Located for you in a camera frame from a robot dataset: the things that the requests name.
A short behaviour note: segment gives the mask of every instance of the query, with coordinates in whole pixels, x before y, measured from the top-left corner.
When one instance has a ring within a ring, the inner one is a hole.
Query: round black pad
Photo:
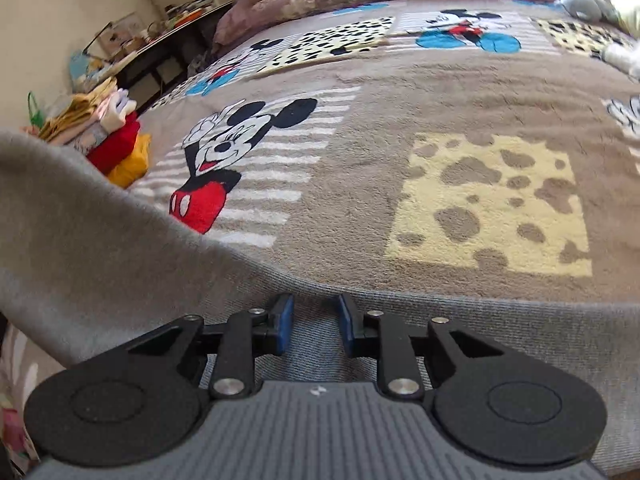
[[[195,389],[148,356],[87,362],[43,382],[24,420],[45,452],[62,462],[115,467],[176,446],[200,413]]]
[[[588,384],[528,359],[474,360],[438,389],[433,411],[463,447],[516,466],[584,460],[607,421]]]

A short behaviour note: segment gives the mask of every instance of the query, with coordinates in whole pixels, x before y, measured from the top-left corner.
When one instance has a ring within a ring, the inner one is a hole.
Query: gray gripped surface
[[[186,312],[219,322],[272,294],[296,295],[292,348],[258,373],[292,380],[372,377],[344,358],[321,306],[338,288],[192,232],[114,188],[81,156],[0,133],[0,310],[65,365]],[[640,466],[640,310],[632,304],[479,300],[350,289],[368,307],[424,324],[447,316],[590,382],[609,410],[594,457],[608,474]]]

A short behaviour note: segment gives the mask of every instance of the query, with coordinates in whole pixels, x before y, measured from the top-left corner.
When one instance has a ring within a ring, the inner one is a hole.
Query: gray plush toy
[[[574,18],[589,23],[601,21],[618,24],[616,9],[605,0],[560,0],[566,11]]]

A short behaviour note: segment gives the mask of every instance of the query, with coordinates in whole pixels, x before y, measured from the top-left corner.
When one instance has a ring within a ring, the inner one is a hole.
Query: green bag handle
[[[33,92],[29,92],[27,95],[27,106],[29,108],[29,120],[31,121],[31,126],[36,126],[37,129],[41,130],[46,121],[42,111],[38,108],[38,103],[36,102],[36,97],[33,95]]]

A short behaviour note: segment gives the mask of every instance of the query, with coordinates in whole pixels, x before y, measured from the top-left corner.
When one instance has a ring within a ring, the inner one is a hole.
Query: yellow cheese patch
[[[477,146],[458,134],[427,134],[415,141],[408,175],[389,259],[591,276],[567,154],[519,137]]]

